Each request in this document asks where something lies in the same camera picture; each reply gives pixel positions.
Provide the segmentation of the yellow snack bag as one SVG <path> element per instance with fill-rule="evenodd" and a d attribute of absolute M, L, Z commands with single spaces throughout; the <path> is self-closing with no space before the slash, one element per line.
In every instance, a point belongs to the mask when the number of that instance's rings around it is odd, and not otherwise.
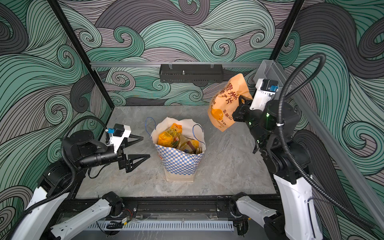
<path fill-rule="evenodd" d="M 159 134 L 158 145 L 163 147 L 176 148 L 180 143 L 183 128 L 173 123 L 168 129 Z"/>

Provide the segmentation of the gold snack bag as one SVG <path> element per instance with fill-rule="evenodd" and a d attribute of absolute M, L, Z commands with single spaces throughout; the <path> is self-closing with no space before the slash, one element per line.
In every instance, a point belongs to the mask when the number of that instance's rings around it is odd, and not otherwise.
<path fill-rule="evenodd" d="M 200 148 L 199 141 L 193 139 L 187 139 L 185 142 L 181 143 L 178 149 L 186 154 L 201 154 L 202 148 Z"/>

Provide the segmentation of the blue checkered paper bag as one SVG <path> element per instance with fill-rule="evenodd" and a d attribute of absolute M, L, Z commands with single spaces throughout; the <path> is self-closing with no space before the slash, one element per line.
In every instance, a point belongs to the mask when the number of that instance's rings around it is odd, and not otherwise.
<path fill-rule="evenodd" d="M 159 134 L 168 129 L 173 123 L 181 125 L 183 128 L 180 143 L 176 148 L 163 147 L 158 145 Z M 165 118 L 162 122 L 155 124 L 155 128 L 149 133 L 151 140 L 158 152 L 162 161 L 165 176 L 167 181 L 176 182 L 193 182 L 198 166 L 203 159 L 206 144 L 204 140 L 204 130 L 201 125 L 194 122 L 192 119 L 184 119 L 178 121 L 173 118 Z M 178 149 L 181 143 L 187 139 L 199 141 L 202 153 L 186 154 Z"/>

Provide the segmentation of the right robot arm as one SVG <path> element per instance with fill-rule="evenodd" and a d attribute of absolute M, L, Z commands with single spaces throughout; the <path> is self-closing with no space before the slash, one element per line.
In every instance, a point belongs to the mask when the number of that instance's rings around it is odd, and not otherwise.
<path fill-rule="evenodd" d="M 278 81 L 259 79 L 252 99 L 239 96 L 239 105 L 233 113 L 236 122 L 248 125 L 255 140 L 254 150 L 260 152 L 268 171 L 277 183 L 283 212 L 269 209 L 244 194 L 234 197 L 235 212 L 247 215 L 262 226 L 271 240 L 321 240 L 323 234 L 318 223 L 313 190 L 323 201 L 339 208 L 346 215 L 368 228 L 370 221 L 351 212 L 328 195 L 312 178 L 311 156 L 308 150 L 293 140 L 294 129 L 300 118 L 287 98 L 297 93 L 304 84 L 292 89 L 300 71 L 314 60 L 316 70 L 307 79 L 311 82 L 322 70 L 326 55 L 316 53 L 305 59 L 288 77 L 282 87 Z"/>

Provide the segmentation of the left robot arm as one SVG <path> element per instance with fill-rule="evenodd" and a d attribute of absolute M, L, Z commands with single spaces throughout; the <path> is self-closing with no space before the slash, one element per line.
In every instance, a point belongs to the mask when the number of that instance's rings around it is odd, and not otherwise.
<path fill-rule="evenodd" d="M 8 232 L 8 240 L 70 240 L 101 218 L 119 218 L 123 214 L 123 199 L 116 193 L 109 192 L 88 209 L 46 230 L 61 203 L 71 194 L 73 188 L 82 183 L 86 171 L 117 162 L 120 170 L 130 173 L 150 158 L 150 155 L 124 153 L 125 148 L 143 140 L 143 137 L 133 135 L 131 128 L 126 125 L 116 124 L 112 129 L 104 128 L 106 143 L 96 140 L 89 130 L 71 132 L 87 119 L 104 124 L 94 116 L 85 116 L 68 127 L 62 139 L 62 157 L 43 172 L 28 207 Z"/>

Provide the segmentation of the orange potato chips bag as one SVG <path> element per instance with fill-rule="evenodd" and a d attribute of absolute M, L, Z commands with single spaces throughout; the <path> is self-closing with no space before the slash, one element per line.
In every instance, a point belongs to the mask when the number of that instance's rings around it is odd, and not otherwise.
<path fill-rule="evenodd" d="M 221 132 L 235 123 L 232 114 L 239 106 L 240 96 L 248 100 L 253 99 L 243 74 L 232 77 L 212 98 L 208 108 L 208 116 L 213 126 Z"/>

